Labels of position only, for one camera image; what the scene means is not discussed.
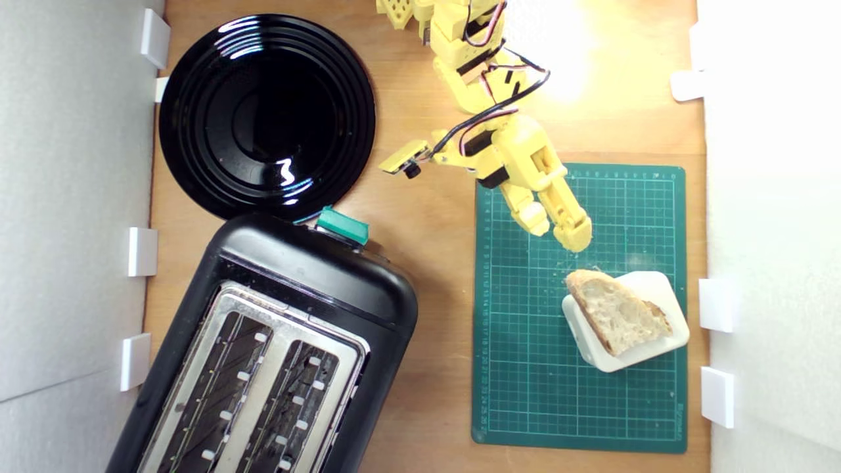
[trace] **slice of bread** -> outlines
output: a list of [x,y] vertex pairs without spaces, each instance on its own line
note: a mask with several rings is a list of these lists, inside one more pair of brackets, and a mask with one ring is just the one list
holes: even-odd
[[640,300],[611,276],[579,269],[570,273],[566,281],[569,293],[607,353],[617,356],[631,347],[672,334],[659,307]]

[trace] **white plate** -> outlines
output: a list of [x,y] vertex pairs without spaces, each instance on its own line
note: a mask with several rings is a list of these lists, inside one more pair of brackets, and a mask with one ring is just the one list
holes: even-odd
[[584,317],[578,303],[572,295],[563,298],[563,315],[572,329],[575,342],[578,344],[584,360],[596,368],[612,373],[632,364],[637,364],[660,354],[680,348],[689,342],[689,326],[686,325],[683,311],[680,309],[677,297],[674,296],[669,278],[663,273],[655,271],[635,271],[616,278],[627,287],[636,297],[648,300],[666,315],[666,320],[672,326],[672,335],[660,337],[629,348],[619,356],[607,353],[593,328]]

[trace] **wooden table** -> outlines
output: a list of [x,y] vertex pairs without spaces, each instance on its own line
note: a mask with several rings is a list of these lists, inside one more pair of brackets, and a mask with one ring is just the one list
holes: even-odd
[[[368,66],[378,100],[377,139],[368,168],[336,208],[368,222],[384,254],[410,273],[420,315],[363,472],[710,470],[710,428],[701,417],[698,369],[707,363],[708,347],[698,327],[696,293],[696,280],[706,273],[702,107],[676,104],[668,85],[672,71],[689,66],[687,31],[695,22],[695,4],[564,2],[595,39],[578,51],[587,66],[583,89],[570,98],[546,88],[525,112],[543,123],[566,162],[686,169],[692,339],[689,449],[684,455],[527,449],[477,445],[470,439],[473,180],[459,169],[432,165],[412,181],[376,169],[406,141],[427,138],[431,130],[464,119],[437,81],[431,52],[419,45],[414,24],[411,30],[392,30],[384,16],[375,14],[373,0],[167,0],[170,67],[205,32],[253,13],[290,13],[317,21],[345,38]],[[563,71],[555,74],[560,77]],[[160,231],[160,262],[148,286],[145,330],[152,333],[156,351],[205,244],[221,223],[175,184],[158,145],[151,215],[151,226]],[[433,238],[427,236],[431,231]]]

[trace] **bread crust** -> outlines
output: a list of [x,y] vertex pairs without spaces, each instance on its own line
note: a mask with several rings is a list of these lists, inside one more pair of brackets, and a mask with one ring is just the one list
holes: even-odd
[[595,321],[593,320],[593,316],[590,314],[590,308],[587,306],[587,300],[584,298],[584,295],[582,295],[579,291],[579,288],[582,284],[584,284],[585,279],[589,276],[599,279],[612,279],[607,274],[600,273],[598,271],[586,271],[578,269],[567,275],[567,289],[569,289],[569,293],[573,296],[575,302],[578,302],[579,307],[581,307],[581,312],[584,313],[584,318],[587,319],[587,323],[590,324],[590,327],[593,329],[593,333],[595,333],[595,335],[599,338],[601,346],[605,347],[607,353],[616,356],[616,352],[613,350],[611,343],[607,341],[607,337],[605,337],[605,334],[601,332],[598,326],[596,326]]
[[[578,269],[573,271],[572,273],[568,274],[566,277],[567,288],[569,289],[569,293],[575,299],[575,302],[578,303],[579,307],[581,308],[581,312],[584,314],[584,318],[586,319],[587,323],[593,329],[593,333],[595,333],[596,337],[599,339],[601,346],[605,348],[607,353],[611,356],[617,356],[619,353],[616,352],[614,347],[611,343],[607,340],[607,336],[601,331],[598,325],[595,323],[595,319],[592,315],[589,305],[587,304],[586,298],[582,294],[582,288],[584,283],[593,280],[593,279],[600,279],[609,284],[618,284],[621,287],[619,281],[613,279],[610,275],[604,274],[601,271],[590,271],[588,269]],[[669,321],[666,319],[666,315],[663,313],[656,304],[650,302],[648,300],[641,300],[637,298],[631,291],[628,291],[629,295],[637,300],[640,300],[645,306],[651,311],[652,316],[659,319],[667,328],[669,335],[673,333],[672,326],[669,324]]]

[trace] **grid lines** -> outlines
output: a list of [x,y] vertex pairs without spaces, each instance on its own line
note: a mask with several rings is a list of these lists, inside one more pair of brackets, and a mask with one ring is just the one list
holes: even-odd
[[594,222],[572,254],[530,236],[498,189],[477,190],[473,437],[532,446],[685,451],[685,348],[619,372],[587,364],[561,312],[577,268],[666,274],[685,312],[685,177],[678,167],[569,164]]

